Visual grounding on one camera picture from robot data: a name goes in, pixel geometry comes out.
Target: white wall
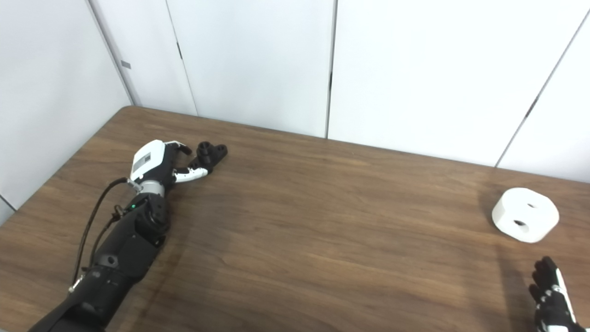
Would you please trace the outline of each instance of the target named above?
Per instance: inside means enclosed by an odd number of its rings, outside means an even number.
[[[91,0],[91,4],[135,104],[196,115],[166,0]]]
[[[329,138],[495,165],[588,8],[340,0]]]
[[[14,211],[0,199],[0,226],[10,217]]]
[[[89,5],[0,2],[0,193],[20,207],[129,104]]]
[[[588,18],[499,167],[590,182]]]
[[[324,137],[333,0],[169,0],[199,116]]]

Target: wooden table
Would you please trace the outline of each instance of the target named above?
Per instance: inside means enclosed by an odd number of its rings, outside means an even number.
[[[129,107],[0,227],[0,328],[26,331],[64,298],[96,199],[156,138],[230,153],[173,189],[169,242],[108,331],[533,331],[543,255],[590,324],[588,184]],[[558,206],[540,243],[491,224],[510,187]],[[87,251],[132,195],[112,191]]]

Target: white cylindrical object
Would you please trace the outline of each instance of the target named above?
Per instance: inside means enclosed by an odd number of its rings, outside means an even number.
[[[527,188],[506,190],[491,213],[503,233],[522,242],[541,241],[559,221],[555,204]]]

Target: black cable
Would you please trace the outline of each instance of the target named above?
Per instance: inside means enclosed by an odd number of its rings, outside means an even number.
[[[101,229],[99,235],[96,237],[94,245],[92,246],[92,251],[90,252],[90,261],[88,262],[88,268],[91,268],[94,265],[94,254],[96,254],[96,249],[99,247],[100,238],[103,237],[104,233],[115,221],[117,221],[117,219],[115,219],[114,217],[111,218],[109,222],[106,225],[104,225],[103,229]]]
[[[90,226],[92,225],[92,221],[94,220],[94,217],[96,216],[96,212],[99,210],[100,203],[103,202],[104,197],[107,196],[107,193],[114,186],[121,184],[121,183],[127,183],[127,178],[118,178],[118,179],[114,180],[113,182],[111,182],[104,189],[103,193],[100,195],[99,200],[96,202],[96,205],[94,206],[94,210],[92,210],[92,213],[90,214],[90,218],[88,219],[88,223],[86,223],[86,228],[84,229],[84,233],[82,233],[82,240],[80,240],[80,246],[78,247],[78,256],[76,257],[76,265],[74,266],[74,275],[72,277],[72,285],[74,285],[76,283],[76,280],[78,279],[78,270],[80,269],[80,261],[82,260],[82,251],[84,250],[84,244],[86,243],[86,237],[88,236],[88,231],[90,230]]]

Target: robotic arm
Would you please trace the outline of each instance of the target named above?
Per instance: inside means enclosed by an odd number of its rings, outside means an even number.
[[[174,183],[204,177],[227,155],[225,145],[198,145],[197,156],[185,168],[174,168],[177,151],[191,149],[177,141],[155,140],[133,158],[127,182],[137,195],[91,257],[68,297],[29,332],[102,332],[131,287],[141,281],[160,252],[170,229],[165,193]]]
[[[576,322],[563,276],[551,258],[543,257],[535,263],[533,280],[535,284],[529,287],[529,291],[537,303],[537,331],[586,332],[586,329]]]

